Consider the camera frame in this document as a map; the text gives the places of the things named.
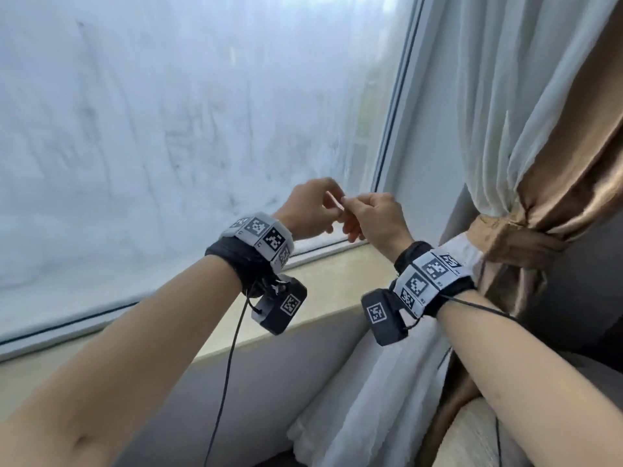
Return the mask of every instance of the curtain tieback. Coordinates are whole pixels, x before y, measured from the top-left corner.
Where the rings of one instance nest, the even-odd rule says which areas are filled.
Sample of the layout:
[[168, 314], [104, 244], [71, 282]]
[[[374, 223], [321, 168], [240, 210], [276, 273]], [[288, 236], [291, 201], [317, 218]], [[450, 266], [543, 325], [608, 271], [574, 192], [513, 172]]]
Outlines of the curtain tieback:
[[568, 243], [554, 236], [520, 226], [508, 218], [486, 215], [474, 220], [467, 238], [487, 261], [538, 270], [548, 268], [568, 247]]

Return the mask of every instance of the hand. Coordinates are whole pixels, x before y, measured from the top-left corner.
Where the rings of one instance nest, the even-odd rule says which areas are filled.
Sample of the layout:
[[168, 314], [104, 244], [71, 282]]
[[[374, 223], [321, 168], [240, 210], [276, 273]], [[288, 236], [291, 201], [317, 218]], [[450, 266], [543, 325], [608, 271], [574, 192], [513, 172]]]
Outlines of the hand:
[[349, 211], [344, 216], [344, 234], [350, 242], [367, 238], [392, 263], [414, 242], [402, 207], [391, 194], [367, 193], [342, 198], [341, 203]]
[[284, 206], [273, 214], [292, 233], [294, 240], [333, 232], [333, 222], [338, 221], [343, 211], [339, 200], [344, 192], [337, 182], [329, 177], [312, 179], [297, 185]]

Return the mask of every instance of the beige window sill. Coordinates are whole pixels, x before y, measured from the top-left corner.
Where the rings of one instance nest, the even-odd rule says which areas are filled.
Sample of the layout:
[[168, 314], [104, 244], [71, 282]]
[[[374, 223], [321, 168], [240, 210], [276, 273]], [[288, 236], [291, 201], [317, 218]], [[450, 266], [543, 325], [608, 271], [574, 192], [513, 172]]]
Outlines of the beige window sill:
[[[387, 286], [396, 275], [394, 268], [372, 246], [363, 245], [337, 255], [310, 262], [286, 272], [308, 290], [305, 304], [288, 331], [313, 324], [342, 311], [361, 311], [361, 296]], [[229, 350], [244, 298], [238, 297], [197, 354], [205, 361]], [[0, 420], [17, 407], [33, 388], [68, 361], [92, 337], [87, 336], [0, 364]], [[253, 321], [247, 310], [236, 347], [274, 337]]]

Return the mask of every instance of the window glass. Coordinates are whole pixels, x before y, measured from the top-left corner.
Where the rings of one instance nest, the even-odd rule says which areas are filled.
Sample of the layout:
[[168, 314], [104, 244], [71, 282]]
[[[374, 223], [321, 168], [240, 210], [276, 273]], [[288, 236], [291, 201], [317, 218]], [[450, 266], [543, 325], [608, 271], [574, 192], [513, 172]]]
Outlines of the window glass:
[[155, 289], [304, 180], [369, 189], [412, 3], [0, 1], [0, 339]]

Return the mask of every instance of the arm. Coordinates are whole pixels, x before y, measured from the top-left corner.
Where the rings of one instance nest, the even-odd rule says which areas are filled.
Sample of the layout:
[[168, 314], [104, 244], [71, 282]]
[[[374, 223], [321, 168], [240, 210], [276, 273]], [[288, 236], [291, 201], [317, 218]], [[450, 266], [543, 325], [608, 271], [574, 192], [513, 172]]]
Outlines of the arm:
[[[388, 194], [343, 201], [363, 234], [394, 262], [411, 243], [400, 205]], [[460, 299], [495, 308], [475, 291]], [[586, 378], [516, 322], [453, 301], [437, 319], [504, 426], [537, 467], [620, 465], [623, 413]]]
[[[342, 191], [297, 186], [275, 217], [294, 239], [331, 227]], [[52, 374], [0, 426], [0, 465], [104, 466], [164, 402], [241, 290], [207, 256], [145, 298]]]

